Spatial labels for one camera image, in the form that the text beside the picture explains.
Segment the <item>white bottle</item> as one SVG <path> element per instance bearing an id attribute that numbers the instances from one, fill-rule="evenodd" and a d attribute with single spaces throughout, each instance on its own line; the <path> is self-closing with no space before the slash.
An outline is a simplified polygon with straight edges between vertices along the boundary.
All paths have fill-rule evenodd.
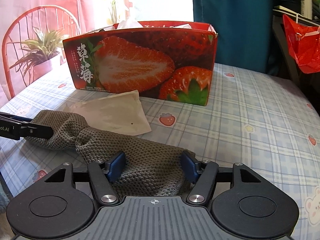
<path id="1" fill-rule="evenodd" d="M 312 0 L 301 0 L 301 15 L 312 19 Z"/>

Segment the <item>white flat pouch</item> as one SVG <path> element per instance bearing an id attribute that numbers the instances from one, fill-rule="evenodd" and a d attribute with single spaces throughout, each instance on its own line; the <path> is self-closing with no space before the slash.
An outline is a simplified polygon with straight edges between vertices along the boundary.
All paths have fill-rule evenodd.
<path id="1" fill-rule="evenodd" d="M 137 90 L 73 105 L 69 103 L 64 111 L 83 116 L 90 127 L 103 131 L 125 135 L 151 132 Z"/>

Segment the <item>white garment in box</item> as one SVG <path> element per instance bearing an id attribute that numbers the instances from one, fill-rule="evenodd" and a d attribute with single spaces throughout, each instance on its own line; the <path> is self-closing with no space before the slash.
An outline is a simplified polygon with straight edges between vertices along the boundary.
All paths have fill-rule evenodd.
<path id="1" fill-rule="evenodd" d="M 116 29 L 132 29 L 132 28 L 182 28 L 191 29 L 190 23 L 179 21 L 136 21 L 128 18 L 121 21 Z"/>

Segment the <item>grey knitted cloth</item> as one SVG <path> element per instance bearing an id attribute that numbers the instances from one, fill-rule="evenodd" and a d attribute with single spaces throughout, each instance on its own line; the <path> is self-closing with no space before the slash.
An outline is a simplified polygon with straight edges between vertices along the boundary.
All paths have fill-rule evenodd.
<path id="1" fill-rule="evenodd" d="M 183 148 L 93 128 L 76 113 L 43 110 L 31 124 L 53 134 L 44 139 L 41 132 L 26 141 L 47 150 L 74 149 L 86 164 L 99 164 L 120 198 L 178 196 L 190 189 L 181 167 Z"/>

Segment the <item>teal curtain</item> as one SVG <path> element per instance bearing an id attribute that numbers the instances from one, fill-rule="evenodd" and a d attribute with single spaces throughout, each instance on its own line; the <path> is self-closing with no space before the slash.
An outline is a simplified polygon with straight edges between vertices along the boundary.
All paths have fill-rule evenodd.
<path id="1" fill-rule="evenodd" d="M 266 71 L 272 0 L 193 0 L 193 12 L 218 33 L 217 63 Z"/>

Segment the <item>pink printed backdrop curtain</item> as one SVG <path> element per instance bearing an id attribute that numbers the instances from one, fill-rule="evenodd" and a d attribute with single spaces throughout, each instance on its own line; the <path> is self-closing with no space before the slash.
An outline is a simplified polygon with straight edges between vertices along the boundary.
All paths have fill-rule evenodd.
<path id="1" fill-rule="evenodd" d="M 1 0 L 1 102 L 64 63 L 64 38 L 125 17 L 124 0 Z"/>

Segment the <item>red plastic bag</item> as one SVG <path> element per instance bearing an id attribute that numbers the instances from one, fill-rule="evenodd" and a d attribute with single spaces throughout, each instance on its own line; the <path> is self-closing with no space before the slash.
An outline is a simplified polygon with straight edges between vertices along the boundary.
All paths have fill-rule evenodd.
<path id="1" fill-rule="evenodd" d="M 319 72 L 319 27 L 296 23 L 283 15 L 283 24 L 289 55 L 305 74 Z"/>

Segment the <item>red strawberry cardboard box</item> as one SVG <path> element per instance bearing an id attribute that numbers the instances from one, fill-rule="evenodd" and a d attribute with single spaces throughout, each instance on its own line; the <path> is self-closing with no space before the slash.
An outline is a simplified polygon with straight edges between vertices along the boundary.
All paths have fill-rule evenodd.
<path id="1" fill-rule="evenodd" d="M 204 106 L 213 78 L 218 34 L 208 23 L 191 29 L 111 27 L 65 39 L 77 89 Z"/>

